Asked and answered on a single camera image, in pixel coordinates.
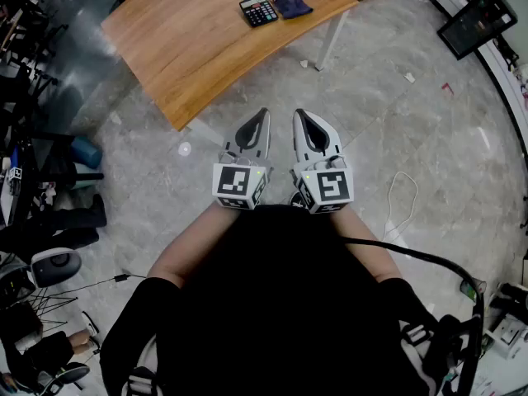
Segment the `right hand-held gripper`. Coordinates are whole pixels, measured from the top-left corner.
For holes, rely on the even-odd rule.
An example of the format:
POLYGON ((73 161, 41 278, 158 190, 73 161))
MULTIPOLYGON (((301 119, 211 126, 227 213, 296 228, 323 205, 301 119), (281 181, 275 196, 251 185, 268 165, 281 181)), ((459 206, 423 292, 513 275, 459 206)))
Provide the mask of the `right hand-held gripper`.
POLYGON ((354 200, 354 183, 347 158, 340 153, 337 131, 322 117, 297 109, 293 116, 296 157, 295 186, 310 214, 341 210, 354 200))

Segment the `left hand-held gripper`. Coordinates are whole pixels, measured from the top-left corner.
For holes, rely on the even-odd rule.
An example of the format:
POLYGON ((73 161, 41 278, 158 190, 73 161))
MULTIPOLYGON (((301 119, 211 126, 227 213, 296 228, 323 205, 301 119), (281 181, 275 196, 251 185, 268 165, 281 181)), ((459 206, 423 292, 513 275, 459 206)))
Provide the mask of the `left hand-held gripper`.
POLYGON ((267 160, 271 115, 261 108, 232 125, 224 150, 213 166, 212 196, 225 208, 254 210, 269 185, 272 167, 267 160))

